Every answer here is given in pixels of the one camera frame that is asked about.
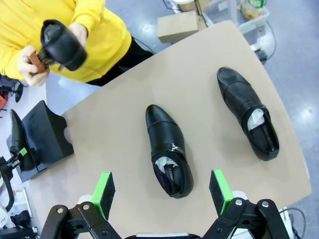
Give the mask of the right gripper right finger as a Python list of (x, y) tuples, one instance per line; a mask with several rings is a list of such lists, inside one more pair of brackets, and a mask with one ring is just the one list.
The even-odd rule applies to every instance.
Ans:
[(209, 190), (218, 218), (204, 239), (230, 239), (237, 229), (246, 229), (253, 239), (288, 239), (289, 234), (274, 201), (256, 204), (234, 197), (220, 169), (211, 171)]

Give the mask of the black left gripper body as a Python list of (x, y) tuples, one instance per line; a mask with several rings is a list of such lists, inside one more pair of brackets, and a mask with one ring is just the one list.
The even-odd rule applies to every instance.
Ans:
[(11, 174), (11, 166), (3, 156), (0, 157), (0, 174), (2, 176), (8, 176)]

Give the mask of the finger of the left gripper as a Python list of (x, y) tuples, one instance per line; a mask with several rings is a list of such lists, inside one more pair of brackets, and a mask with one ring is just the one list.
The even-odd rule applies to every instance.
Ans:
[(7, 164), (9, 166), (17, 166), (21, 165), (24, 156), (27, 154), (27, 150), (25, 148), (22, 148), (19, 152), (17, 153), (12, 153), (12, 157), (8, 160)]

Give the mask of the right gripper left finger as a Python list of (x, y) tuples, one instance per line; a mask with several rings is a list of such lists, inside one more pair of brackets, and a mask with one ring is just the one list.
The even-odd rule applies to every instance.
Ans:
[(103, 172), (89, 201), (53, 206), (45, 221), (41, 239), (76, 239), (90, 233), (94, 239), (116, 239), (117, 232), (108, 222), (115, 185), (111, 172)]

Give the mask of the person's right hand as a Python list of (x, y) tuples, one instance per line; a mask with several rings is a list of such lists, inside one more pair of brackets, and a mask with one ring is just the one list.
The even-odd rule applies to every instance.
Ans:
[(18, 71), (23, 75), (25, 81), (29, 86), (42, 86), (49, 76), (49, 69), (43, 73), (38, 73), (38, 68), (31, 64), (29, 57), (36, 52), (36, 49), (28, 45), (21, 50), (20, 56), (18, 57), (17, 68)]

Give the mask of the person's left hand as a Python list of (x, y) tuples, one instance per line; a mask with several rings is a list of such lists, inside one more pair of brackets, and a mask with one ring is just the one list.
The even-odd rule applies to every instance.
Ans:
[(72, 23), (68, 29), (75, 35), (79, 43), (85, 47), (87, 43), (88, 31), (87, 28), (79, 23)]

